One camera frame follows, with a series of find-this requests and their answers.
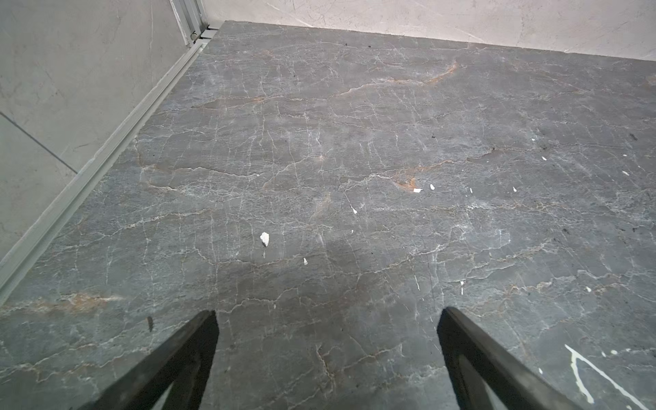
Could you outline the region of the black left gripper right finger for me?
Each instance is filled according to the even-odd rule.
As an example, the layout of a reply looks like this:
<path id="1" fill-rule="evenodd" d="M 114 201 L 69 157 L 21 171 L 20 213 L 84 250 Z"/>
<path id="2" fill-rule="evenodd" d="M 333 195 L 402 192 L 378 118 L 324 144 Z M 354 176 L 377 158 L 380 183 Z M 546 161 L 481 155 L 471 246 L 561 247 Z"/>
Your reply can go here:
<path id="1" fill-rule="evenodd" d="M 456 307 L 442 310 L 437 336 L 461 409 L 578 409 Z"/>

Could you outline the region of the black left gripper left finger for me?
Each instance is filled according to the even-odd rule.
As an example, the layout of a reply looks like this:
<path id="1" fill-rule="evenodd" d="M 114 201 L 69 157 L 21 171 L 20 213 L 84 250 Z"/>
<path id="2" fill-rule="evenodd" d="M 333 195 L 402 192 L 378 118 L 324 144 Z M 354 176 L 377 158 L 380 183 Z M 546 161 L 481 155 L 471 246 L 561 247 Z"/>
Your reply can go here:
<path id="1" fill-rule="evenodd" d="M 214 362 L 220 329 L 203 310 L 83 409 L 198 409 Z"/>

